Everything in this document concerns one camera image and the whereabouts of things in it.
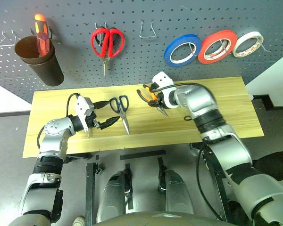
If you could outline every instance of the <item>black-handled scissors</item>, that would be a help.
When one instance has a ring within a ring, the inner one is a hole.
[[[117,113],[121,116],[124,128],[125,128],[127,134],[129,134],[129,123],[128,123],[128,120],[126,118],[126,111],[129,108],[129,99],[126,95],[121,95],[121,96],[118,97],[118,99],[119,99],[119,101],[117,100],[116,97],[111,98],[110,99],[110,107],[115,113]]]

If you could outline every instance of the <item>scissors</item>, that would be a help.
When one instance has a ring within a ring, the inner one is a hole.
[[[97,38],[97,35],[100,35],[100,38],[103,37],[103,40],[99,40]],[[113,46],[118,42],[119,38],[121,40],[121,44],[119,48],[115,52],[113,52]],[[100,52],[96,50],[94,46],[94,40],[98,43],[99,46],[101,46]],[[103,60],[103,74],[105,77],[108,71],[108,61],[110,58],[113,58],[117,54],[119,54],[123,49],[125,44],[125,37],[118,29],[114,27],[110,29],[99,27],[92,33],[90,37],[90,44],[93,51]]]
[[[110,99],[110,107],[115,113],[121,116],[124,128],[127,134],[129,134],[129,123],[126,118],[126,111],[128,110],[129,107],[129,99],[125,95],[119,96],[118,99],[119,102],[116,97]]]

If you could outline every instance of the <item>white wall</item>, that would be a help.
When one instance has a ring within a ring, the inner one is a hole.
[[[283,57],[246,85],[252,95],[268,94],[274,106],[283,106]]]
[[[0,113],[30,111],[31,104],[0,86]]]

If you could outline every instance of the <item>wooden table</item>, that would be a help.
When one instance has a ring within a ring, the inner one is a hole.
[[[195,80],[207,86],[215,95],[221,114],[241,138],[264,136],[254,107],[241,77]],[[79,92],[93,102],[109,100],[119,95],[127,95],[130,106],[127,119],[130,135],[127,135],[119,119],[113,126],[104,130],[91,129],[88,133],[80,131],[68,140],[68,154],[86,153],[113,149],[171,145],[200,142],[200,134],[193,121],[184,121],[188,115],[184,108],[166,109],[165,117],[156,108],[151,108],[136,93],[142,85],[112,86],[84,89],[64,89],[38,91],[33,95],[23,157],[36,157],[38,148],[37,134],[48,121],[66,115],[66,102],[70,94]],[[69,113],[76,115],[75,97],[70,101]],[[105,121],[116,116],[110,106],[95,111],[97,120]]]

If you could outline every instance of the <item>sneaker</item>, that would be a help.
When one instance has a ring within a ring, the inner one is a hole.
[[[85,226],[85,218],[83,217],[77,217],[74,220],[74,223],[72,224],[72,226]]]

